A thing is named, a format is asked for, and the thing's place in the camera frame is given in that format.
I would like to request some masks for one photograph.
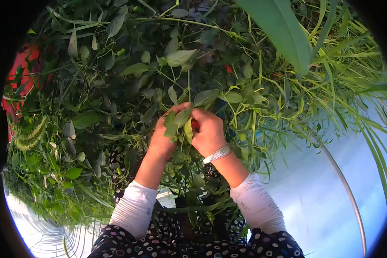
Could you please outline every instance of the white arm sleeve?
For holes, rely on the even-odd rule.
[[[248,177],[230,195],[238,204],[250,230],[258,227],[267,234],[285,231],[284,217],[269,193],[258,181],[257,174]]]
[[[145,237],[156,202],[156,193],[157,190],[134,180],[124,190],[109,224],[123,228],[137,239]]]

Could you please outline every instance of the woman's left hand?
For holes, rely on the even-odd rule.
[[[147,156],[152,157],[151,155],[153,155],[153,157],[155,157],[155,160],[163,159],[164,161],[167,161],[168,159],[170,159],[171,152],[175,151],[176,149],[176,142],[170,142],[171,137],[163,136],[166,131],[166,127],[164,125],[165,116],[167,116],[170,111],[174,111],[176,115],[185,108],[188,108],[189,106],[189,102],[184,102],[177,106],[173,106],[158,120],[158,123],[155,127],[155,132],[150,140],[148,153],[146,153]]]

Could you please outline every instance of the red chili pepper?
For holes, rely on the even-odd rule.
[[[196,120],[191,120],[191,127],[192,129],[195,129],[195,131],[199,131],[199,123]]]
[[[228,73],[232,73],[232,67],[230,65],[226,64],[225,67],[227,68]]]

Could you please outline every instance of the woman's right hand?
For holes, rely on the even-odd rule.
[[[192,145],[202,156],[208,157],[227,144],[222,119],[200,108],[193,109],[191,115],[199,123],[199,132],[192,128]]]

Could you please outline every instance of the polka dot clothing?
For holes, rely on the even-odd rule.
[[[178,228],[178,223],[168,225],[168,228]],[[135,240],[126,230],[115,225],[104,225],[93,245],[93,257],[127,257],[127,258],[303,258],[304,254],[294,238],[285,231],[268,235],[259,228],[252,230],[248,244],[229,241],[208,241],[193,243],[185,241],[183,236],[174,235],[163,228],[163,237],[152,234],[155,226],[151,224],[145,238]]]

